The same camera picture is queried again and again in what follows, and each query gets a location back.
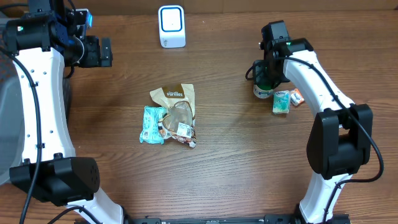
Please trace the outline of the green lid jar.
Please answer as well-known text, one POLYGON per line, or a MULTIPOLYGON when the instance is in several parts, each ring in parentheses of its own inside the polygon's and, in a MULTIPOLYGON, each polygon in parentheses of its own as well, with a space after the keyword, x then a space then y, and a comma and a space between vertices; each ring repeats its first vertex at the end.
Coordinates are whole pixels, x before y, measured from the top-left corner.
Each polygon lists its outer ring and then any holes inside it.
POLYGON ((260 99, 265 99, 274 94, 272 82, 268 80, 255 81, 253 85, 253 93, 260 99))

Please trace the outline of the teal gum packet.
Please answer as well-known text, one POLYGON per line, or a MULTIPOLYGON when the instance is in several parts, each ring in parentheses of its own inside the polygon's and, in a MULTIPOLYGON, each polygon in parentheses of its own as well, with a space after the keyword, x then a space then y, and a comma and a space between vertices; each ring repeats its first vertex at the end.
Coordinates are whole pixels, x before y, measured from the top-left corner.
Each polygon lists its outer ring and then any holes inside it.
POLYGON ((274 114, 287 114, 290 110, 290 91, 276 91, 273 96, 272 112, 274 114))

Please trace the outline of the orange snack packet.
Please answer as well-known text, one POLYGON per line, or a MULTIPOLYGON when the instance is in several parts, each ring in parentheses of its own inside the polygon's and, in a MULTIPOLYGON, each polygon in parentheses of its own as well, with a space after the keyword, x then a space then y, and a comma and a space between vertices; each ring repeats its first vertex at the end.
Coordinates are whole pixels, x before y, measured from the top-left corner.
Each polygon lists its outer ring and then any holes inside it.
POLYGON ((297 88, 290 92, 290 101, 294 106, 299 106, 305 102, 304 97, 302 96, 301 92, 297 88))

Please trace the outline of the teal tissue packet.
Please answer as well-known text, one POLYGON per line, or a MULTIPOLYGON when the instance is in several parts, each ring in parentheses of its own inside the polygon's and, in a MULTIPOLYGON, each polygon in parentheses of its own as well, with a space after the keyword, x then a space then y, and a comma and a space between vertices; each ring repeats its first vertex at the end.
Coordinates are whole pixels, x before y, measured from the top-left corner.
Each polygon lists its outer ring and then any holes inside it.
POLYGON ((163 144, 164 139, 159 134, 158 121, 163 118, 167 110, 164 107, 145 106, 142 120, 140 143, 163 144))

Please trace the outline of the brown PanTree snack bag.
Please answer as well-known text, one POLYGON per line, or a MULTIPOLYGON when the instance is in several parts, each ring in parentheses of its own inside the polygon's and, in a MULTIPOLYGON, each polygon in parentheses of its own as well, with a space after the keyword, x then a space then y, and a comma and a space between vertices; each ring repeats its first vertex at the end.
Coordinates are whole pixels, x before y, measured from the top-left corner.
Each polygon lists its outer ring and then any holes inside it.
POLYGON ((195 89, 193 84, 179 83, 163 86, 150 92, 154 103, 166 109, 158 122, 162 139, 174 139, 195 148, 195 89))

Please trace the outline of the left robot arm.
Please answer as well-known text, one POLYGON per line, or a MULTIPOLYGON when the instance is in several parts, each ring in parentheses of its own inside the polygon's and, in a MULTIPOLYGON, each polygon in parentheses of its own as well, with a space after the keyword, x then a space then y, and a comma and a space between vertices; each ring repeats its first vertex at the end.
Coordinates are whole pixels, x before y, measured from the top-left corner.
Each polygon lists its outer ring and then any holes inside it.
POLYGON ((22 162, 11 167, 12 185, 27 198, 75 211, 88 223, 127 223, 124 208, 100 186, 91 157, 78 157, 67 126, 65 68, 110 67, 111 42, 87 35, 87 9, 61 0, 30 0, 20 19, 7 22, 2 52, 14 63, 22 93, 22 162))

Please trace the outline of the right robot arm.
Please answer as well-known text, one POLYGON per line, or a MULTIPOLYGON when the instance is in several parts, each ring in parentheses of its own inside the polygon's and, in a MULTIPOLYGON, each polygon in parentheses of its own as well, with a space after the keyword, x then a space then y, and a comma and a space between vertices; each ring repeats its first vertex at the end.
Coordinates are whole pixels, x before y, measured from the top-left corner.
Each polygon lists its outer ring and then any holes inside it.
POLYGON ((277 96, 281 83, 292 82, 314 116, 307 143, 313 174, 304 198, 291 215, 266 215, 265 223, 349 223, 348 215, 333 208, 353 175, 368 163, 373 112, 342 93, 324 71, 305 38, 292 39, 284 21, 270 22, 261 30, 259 47, 264 58, 246 72, 258 98, 277 96))

